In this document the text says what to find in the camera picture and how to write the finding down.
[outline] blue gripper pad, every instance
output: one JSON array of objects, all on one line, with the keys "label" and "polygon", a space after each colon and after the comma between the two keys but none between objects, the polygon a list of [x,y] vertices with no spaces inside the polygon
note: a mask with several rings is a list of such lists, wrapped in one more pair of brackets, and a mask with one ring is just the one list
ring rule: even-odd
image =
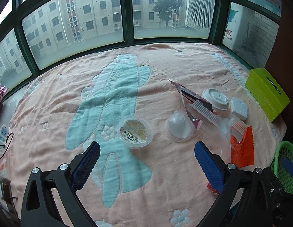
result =
[{"label": "blue gripper pad", "polygon": [[71,189],[73,192],[83,188],[100,156],[100,146],[98,143],[95,142],[88,149],[89,151],[85,152],[85,155],[72,173]]},{"label": "blue gripper pad", "polygon": [[224,189],[223,173],[200,142],[195,145],[195,157],[212,188],[221,193]]},{"label": "blue gripper pad", "polygon": [[288,174],[293,178],[293,163],[291,162],[291,160],[288,158],[283,159],[282,166],[285,168]]}]

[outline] styrofoam block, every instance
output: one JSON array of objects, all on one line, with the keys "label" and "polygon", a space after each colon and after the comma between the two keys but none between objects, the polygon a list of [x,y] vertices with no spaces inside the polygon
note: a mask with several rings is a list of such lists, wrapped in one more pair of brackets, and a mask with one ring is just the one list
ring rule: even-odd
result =
[{"label": "styrofoam block", "polygon": [[244,101],[233,97],[231,99],[231,110],[232,114],[241,120],[247,119],[247,105]]}]

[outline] metal screw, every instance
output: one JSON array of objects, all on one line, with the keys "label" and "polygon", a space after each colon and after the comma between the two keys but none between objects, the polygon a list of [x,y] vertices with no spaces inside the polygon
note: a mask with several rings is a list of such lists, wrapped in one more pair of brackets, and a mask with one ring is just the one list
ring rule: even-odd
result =
[{"label": "metal screw", "polygon": [[38,173],[38,171],[39,171],[39,169],[36,167],[36,168],[34,168],[33,170],[32,170],[32,173]]},{"label": "metal screw", "polygon": [[232,163],[228,164],[227,167],[228,167],[229,169],[231,169],[231,170],[236,169],[236,166],[235,166],[234,164],[232,164]]},{"label": "metal screw", "polygon": [[68,165],[67,164],[62,164],[60,167],[59,167],[61,170],[65,170],[68,168]]},{"label": "metal screw", "polygon": [[262,173],[262,169],[261,168],[256,168],[256,173],[261,174]]}]

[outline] black cable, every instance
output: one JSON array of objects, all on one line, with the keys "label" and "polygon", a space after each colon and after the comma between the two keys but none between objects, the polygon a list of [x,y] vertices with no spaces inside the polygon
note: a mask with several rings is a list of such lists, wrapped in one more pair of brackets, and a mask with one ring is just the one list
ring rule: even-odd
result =
[{"label": "black cable", "polygon": [[6,140],[6,144],[7,144],[7,141],[8,141],[8,139],[9,139],[10,135],[12,135],[12,137],[11,137],[11,140],[10,140],[10,142],[9,142],[8,146],[7,146],[7,149],[5,150],[5,152],[3,153],[3,155],[0,157],[0,159],[1,159],[1,158],[3,158],[3,157],[4,157],[4,155],[5,155],[5,153],[7,152],[8,148],[9,148],[9,146],[10,146],[10,143],[11,143],[11,141],[12,141],[13,137],[14,137],[14,133],[13,133],[13,132],[11,132],[11,133],[8,135],[8,137],[7,137],[7,140]]}]

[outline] tree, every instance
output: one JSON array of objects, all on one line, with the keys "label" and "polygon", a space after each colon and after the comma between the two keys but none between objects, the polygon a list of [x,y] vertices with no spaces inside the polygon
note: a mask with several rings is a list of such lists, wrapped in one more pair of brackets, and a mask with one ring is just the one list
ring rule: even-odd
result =
[{"label": "tree", "polygon": [[172,14],[174,9],[179,9],[183,5],[182,0],[157,0],[153,8],[153,11],[159,17],[160,22],[166,22],[166,28],[169,21],[172,20]]},{"label": "tree", "polygon": [[17,78],[16,69],[14,68],[7,69],[6,71],[2,73],[2,76],[0,78],[0,83],[1,85],[7,86],[12,81],[15,81],[15,78]]}]

